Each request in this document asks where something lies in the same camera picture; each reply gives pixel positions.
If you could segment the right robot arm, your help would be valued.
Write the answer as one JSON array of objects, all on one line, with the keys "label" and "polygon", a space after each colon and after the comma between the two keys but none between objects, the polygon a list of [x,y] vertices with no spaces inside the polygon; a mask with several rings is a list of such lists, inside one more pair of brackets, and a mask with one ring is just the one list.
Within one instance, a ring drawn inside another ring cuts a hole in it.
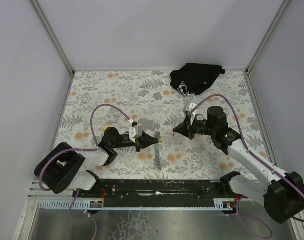
[{"label": "right robot arm", "polygon": [[304,210],[304,183],[296,173],[287,173],[273,165],[254,150],[246,147],[241,135],[230,128],[223,108],[212,106],[207,119],[198,120],[196,104],[188,103],[183,110],[184,121],[173,129],[192,140],[195,135],[210,136],[214,146],[241,163],[256,180],[249,180],[233,171],[220,181],[235,194],[262,205],[268,215],[282,224]]}]

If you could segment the grey keyring with blue handle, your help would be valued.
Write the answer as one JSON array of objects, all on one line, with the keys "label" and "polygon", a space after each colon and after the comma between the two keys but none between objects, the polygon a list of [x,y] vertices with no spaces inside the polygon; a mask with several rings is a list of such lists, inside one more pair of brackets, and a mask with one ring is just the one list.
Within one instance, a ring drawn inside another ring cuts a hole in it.
[{"label": "grey keyring with blue handle", "polygon": [[160,132],[156,131],[154,137],[158,140],[158,143],[155,145],[155,162],[157,168],[161,171],[161,164],[160,164],[160,153],[159,153],[159,144],[160,144]]}]

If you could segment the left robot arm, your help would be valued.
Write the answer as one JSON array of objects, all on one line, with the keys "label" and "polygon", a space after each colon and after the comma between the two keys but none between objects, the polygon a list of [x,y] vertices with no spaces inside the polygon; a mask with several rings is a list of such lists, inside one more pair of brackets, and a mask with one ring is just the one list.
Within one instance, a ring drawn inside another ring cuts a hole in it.
[{"label": "left robot arm", "polygon": [[114,127],[104,131],[95,149],[72,148],[66,142],[58,144],[34,169],[43,191],[59,194],[67,188],[90,190],[95,176],[88,167],[110,165],[118,156],[115,149],[134,147],[136,152],[158,144],[159,140],[142,131],[139,125],[119,134]]}]

